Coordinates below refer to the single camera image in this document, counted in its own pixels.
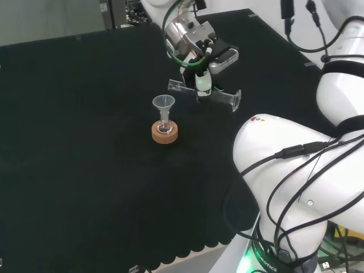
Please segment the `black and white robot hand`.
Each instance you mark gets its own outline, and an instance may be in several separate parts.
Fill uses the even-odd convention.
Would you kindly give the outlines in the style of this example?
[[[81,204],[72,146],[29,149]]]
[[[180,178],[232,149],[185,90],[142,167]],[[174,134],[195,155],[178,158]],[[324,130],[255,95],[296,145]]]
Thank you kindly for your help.
[[[207,61],[201,65],[181,67],[180,73],[186,87],[194,89],[198,97],[210,97],[214,91],[224,91],[222,85],[213,79]]]

